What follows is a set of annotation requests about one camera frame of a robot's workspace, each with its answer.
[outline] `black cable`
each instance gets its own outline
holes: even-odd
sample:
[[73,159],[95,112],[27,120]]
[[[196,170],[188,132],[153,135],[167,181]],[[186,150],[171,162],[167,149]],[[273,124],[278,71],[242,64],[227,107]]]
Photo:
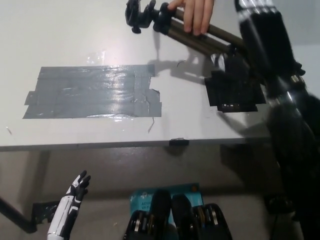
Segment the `black cable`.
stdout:
[[273,240],[273,238],[274,238],[274,236],[275,236],[275,231],[276,231],[278,216],[279,216],[279,214],[277,214],[277,215],[275,216],[275,218],[274,218],[274,222],[273,222],[273,226],[272,226],[272,231],[271,231],[271,235],[270,235],[270,240]]

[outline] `metal support bar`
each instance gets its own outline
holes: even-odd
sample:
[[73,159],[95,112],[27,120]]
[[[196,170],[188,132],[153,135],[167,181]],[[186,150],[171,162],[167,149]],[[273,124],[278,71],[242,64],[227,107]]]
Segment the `metal support bar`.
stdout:
[[[184,12],[177,9],[174,17],[180,21],[183,21],[184,20]],[[236,35],[233,35],[230,32],[222,30],[219,27],[210,25],[209,29],[208,29],[208,33],[214,37],[217,37],[221,40],[224,40],[224,41],[232,44],[236,48],[241,49],[241,51],[246,50],[244,42],[240,37],[237,37]]]
[[0,198],[0,213],[28,234],[37,231],[37,226],[34,222],[27,220],[25,216],[2,198]]

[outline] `table leg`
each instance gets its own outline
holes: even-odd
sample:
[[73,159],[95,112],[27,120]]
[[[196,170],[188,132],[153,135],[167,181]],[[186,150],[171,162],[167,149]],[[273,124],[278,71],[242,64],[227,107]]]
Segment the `table leg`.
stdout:
[[36,224],[27,220],[18,210],[0,197],[0,213],[28,234],[37,231]]

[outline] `robotic hand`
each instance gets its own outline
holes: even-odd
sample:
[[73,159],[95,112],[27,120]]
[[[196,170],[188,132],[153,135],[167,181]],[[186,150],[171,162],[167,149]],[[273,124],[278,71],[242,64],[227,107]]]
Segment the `robotic hand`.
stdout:
[[88,193],[87,187],[91,176],[83,171],[73,181],[68,191],[61,198],[50,225],[47,240],[69,240],[70,233],[79,213],[84,196]]

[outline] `torn tape piece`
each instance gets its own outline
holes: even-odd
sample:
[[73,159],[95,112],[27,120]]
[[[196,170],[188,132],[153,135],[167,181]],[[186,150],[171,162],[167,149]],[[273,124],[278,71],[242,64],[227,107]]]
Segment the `torn tape piece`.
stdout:
[[60,105],[60,104],[110,104],[117,103],[156,103],[160,95],[153,89],[136,90],[61,90],[61,91],[30,91],[25,105]]
[[28,106],[24,119],[75,119],[106,117],[161,117],[161,102],[150,104],[128,102],[126,104],[60,104]]
[[178,147],[178,146],[189,146],[189,143],[190,141],[189,140],[186,140],[182,137],[180,138],[174,138],[174,139],[171,139],[169,141],[169,146],[174,146],[174,147]]
[[39,79],[36,83],[36,91],[60,91],[60,90],[146,90],[150,87],[150,77],[124,77],[124,78],[64,78],[64,79]]
[[154,65],[42,67],[39,79],[155,77]]

